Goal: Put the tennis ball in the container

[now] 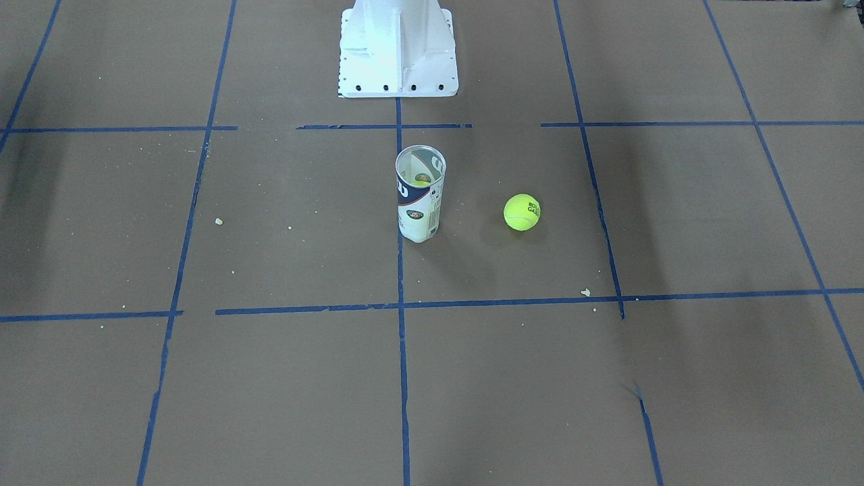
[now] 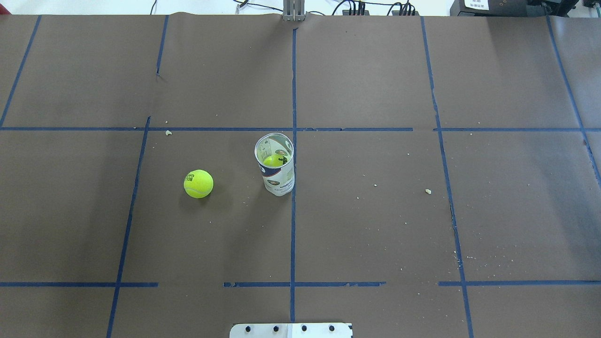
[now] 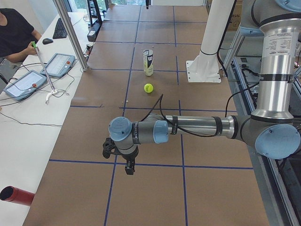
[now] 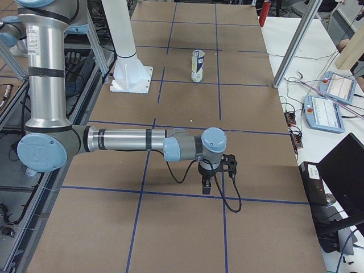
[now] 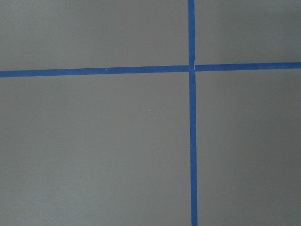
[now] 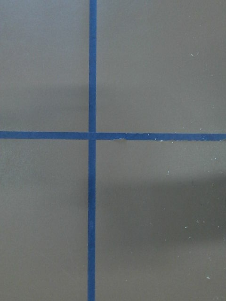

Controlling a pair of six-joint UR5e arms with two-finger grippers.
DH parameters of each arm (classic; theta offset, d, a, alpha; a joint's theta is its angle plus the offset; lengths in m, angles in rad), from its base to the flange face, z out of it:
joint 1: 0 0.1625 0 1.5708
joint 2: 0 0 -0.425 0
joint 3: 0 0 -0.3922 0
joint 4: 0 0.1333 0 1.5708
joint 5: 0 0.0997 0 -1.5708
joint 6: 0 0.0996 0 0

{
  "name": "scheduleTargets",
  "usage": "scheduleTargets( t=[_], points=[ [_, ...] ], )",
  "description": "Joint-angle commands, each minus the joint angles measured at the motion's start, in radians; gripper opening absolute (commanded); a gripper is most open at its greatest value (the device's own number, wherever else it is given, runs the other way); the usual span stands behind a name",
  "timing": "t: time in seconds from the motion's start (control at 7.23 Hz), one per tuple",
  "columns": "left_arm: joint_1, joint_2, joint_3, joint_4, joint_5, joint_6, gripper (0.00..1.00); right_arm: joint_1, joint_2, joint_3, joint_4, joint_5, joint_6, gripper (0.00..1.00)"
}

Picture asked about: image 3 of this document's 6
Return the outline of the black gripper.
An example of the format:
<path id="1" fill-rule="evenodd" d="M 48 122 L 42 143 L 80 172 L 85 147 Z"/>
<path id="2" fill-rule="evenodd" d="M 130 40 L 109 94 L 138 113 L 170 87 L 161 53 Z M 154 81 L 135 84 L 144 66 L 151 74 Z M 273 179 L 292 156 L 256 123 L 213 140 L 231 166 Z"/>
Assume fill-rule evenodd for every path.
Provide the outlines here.
<path id="1" fill-rule="evenodd" d="M 127 175 L 134 175 L 135 172 L 135 158 L 138 156 L 139 148 L 138 145 L 133 145 L 129 149 L 121 149 L 119 148 L 121 156 L 127 161 L 125 165 L 125 172 Z M 108 137 L 103 143 L 103 157 L 110 158 L 110 156 L 116 155 L 116 146 L 114 141 Z"/>

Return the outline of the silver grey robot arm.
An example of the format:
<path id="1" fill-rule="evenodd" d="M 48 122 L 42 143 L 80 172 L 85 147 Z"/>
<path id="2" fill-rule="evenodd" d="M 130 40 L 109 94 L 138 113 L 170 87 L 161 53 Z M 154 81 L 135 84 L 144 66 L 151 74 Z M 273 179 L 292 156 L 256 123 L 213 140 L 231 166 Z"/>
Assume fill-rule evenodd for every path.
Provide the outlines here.
<path id="1" fill-rule="evenodd" d="M 257 107 L 249 116 L 193 117 L 148 113 L 141 121 L 113 119 L 103 156 L 120 155 L 132 175 L 138 146 L 165 143 L 169 135 L 225 136 L 240 140 L 271 159 L 283 159 L 298 150 L 301 136 L 293 126 L 289 102 L 294 80 L 295 48 L 301 28 L 298 0 L 246 0 L 242 22 L 264 35 Z"/>

